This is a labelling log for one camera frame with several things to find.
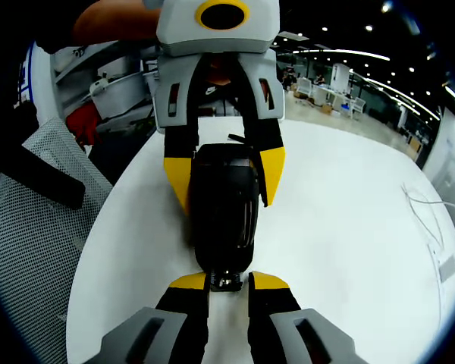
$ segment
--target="black ceiling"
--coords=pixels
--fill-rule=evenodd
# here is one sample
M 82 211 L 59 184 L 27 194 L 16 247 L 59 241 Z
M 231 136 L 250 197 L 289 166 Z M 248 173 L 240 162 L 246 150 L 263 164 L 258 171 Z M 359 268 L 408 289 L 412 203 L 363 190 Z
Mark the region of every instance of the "black ceiling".
M 324 45 L 331 49 L 349 49 L 375 53 L 389 57 L 390 61 L 370 58 L 361 55 L 330 53 L 299 53 L 297 56 L 325 61 L 327 64 L 347 60 L 347 65 L 358 74 L 366 77 L 370 73 L 373 80 L 387 83 L 389 80 L 395 89 L 412 96 L 435 114 L 438 106 L 455 109 L 455 100 L 445 91 L 442 84 L 449 80 L 449 73 L 444 62 L 437 55 L 427 60 L 435 47 L 424 32 L 418 33 L 415 22 L 396 5 L 383 13 L 383 1 L 379 0 L 329 0 L 319 2 L 302 2 L 300 0 L 280 0 L 281 31 L 302 33 L 309 40 L 297 42 L 289 39 L 283 41 L 277 37 L 277 52 L 292 52 L 308 49 L 319 49 Z M 373 30 L 368 32 L 366 26 Z M 431 115 L 419 107 L 420 118 L 430 121 Z M 433 126 L 436 120 L 430 121 Z

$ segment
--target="gray gripper housing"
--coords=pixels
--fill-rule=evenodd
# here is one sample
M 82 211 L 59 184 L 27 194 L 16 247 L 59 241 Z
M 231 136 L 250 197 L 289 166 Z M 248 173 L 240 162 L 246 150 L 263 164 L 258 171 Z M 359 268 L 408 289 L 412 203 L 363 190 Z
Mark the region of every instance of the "gray gripper housing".
M 354 340 L 314 309 L 270 315 L 287 364 L 367 364 L 356 354 Z

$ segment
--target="white cable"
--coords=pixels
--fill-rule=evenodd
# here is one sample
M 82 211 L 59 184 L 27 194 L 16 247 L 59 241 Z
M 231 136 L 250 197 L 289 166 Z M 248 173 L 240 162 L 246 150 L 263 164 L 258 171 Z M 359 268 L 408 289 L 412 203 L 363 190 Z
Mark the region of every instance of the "white cable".
M 413 204 L 411 203 L 411 201 L 415 201 L 415 202 L 419 202 L 420 200 L 417 200 L 417 199 L 414 199 L 410 196 L 410 193 L 408 192 L 408 190 L 406 189 L 406 186 L 403 185 L 401 186 L 401 189 L 403 190 L 405 196 L 406 196 L 406 199 L 408 201 L 408 204 L 409 204 L 409 207 L 411 208 L 411 211 L 413 212 L 413 214 L 416 216 L 416 218 L 418 219 L 418 221 L 420 222 L 421 225 L 423 225 L 423 227 L 425 228 L 425 230 L 427 230 L 427 232 L 431 235 L 431 237 L 433 237 L 433 239 L 435 239 L 435 241 L 437 242 L 437 244 L 439 245 L 440 248 L 444 249 L 444 240 L 443 240 L 443 234 L 441 233 L 441 229 L 440 229 L 440 224 L 438 223 L 438 219 L 435 215 L 435 211 L 433 211 L 433 209 L 431 209 L 431 214 L 433 215 L 433 219 L 435 220 L 435 223 L 437 225 L 437 228 L 438 228 L 438 232 L 440 233 L 440 240 L 438 240 L 438 238 L 431 232 L 431 230 L 428 228 L 428 226 L 426 226 L 425 222 L 419 217 L 419 215 L 416 213 L 415 211 L 415 208 L 413 207 Z
M 437 205 L 437 204 L 443 204 L 443 205 L 446 205 L 446 206 L 450 206 L 450 207 L 453 207 L 455 209 L 455 204 L 452 203 L 452 202 L 447 202 L 447 201 L 422 201 L 420 199 L 415 199 L 413 197 L 411 197 L 409 194 L 408 194 L 408 191 L 406 190 L 405 186 L 403 185 L 403 191 L 404 193 L 406 194 L 406 196 L 411 199 L 412 201 L 414 202 L 418 202 L 418 203 L 424 203 L 426 205 Z

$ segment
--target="white container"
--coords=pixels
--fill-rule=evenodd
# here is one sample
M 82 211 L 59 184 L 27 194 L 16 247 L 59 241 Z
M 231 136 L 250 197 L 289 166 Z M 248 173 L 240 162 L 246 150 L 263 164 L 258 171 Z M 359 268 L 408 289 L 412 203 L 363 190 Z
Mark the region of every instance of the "white container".
M 108 83 L 96 81 L 89 88 L 91 98 L 101 119 L 124 114 L 146 97 L 146 88 L 141 72 Z

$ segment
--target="white desk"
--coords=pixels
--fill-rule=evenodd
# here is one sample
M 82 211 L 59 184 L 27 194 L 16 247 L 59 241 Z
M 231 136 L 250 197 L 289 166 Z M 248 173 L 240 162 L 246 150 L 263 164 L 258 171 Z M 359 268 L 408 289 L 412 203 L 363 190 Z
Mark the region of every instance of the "white desk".
M 243 132 L 239 118 L 199 125 L 201 143 Z M 438 283 L 431 240 L 400 186 L 430 200 L 438 194 L 407 156 L 380 143 L 297 121 L 281 131 L 284 174 L 274 205 L 260 207 L 249 269 L 284 279 L 303 308 L 352 336 L 369 363 L 415 362 L 455 305 L 455 274 Z M 163 138 L 154 134 L 140 150 L 89 234 L 67 312 L 71 363 L 97 353 L 102 336 L 137 310 L 154 307 L 171 281 L 199 271 L 162 168 Z M 445 207 L 433 208 L 445 243 L 435 252 L 444 259 L 455 255 L 455 230 Z M 416 210 L 435 231 L 428 206 Z M 246 285 L 211 293 L 204 363 L 252 362 L 246 297 Z
M 327 97 L 327 94 L 330 93 L 333 95 L 335 98 L 339 98 L 341 100 L 341 104 L 347 103 L 349 105 L 349 112 L 350 112 L 350 118 L 353 118 L 353 101 L 352 99 L 348 98 L 347 96 L 343 95 L 342 93 L 338 93 L 337 91 L 334 91 L 332 89 L 329 89 L 324 86 L 319 86 L 319 85 L 313 85 L 314 86 L 314 101 L 316 105 L 321 104 L 320 101 L 323 97 L 322 104 L 325 104 L 325 99 Z

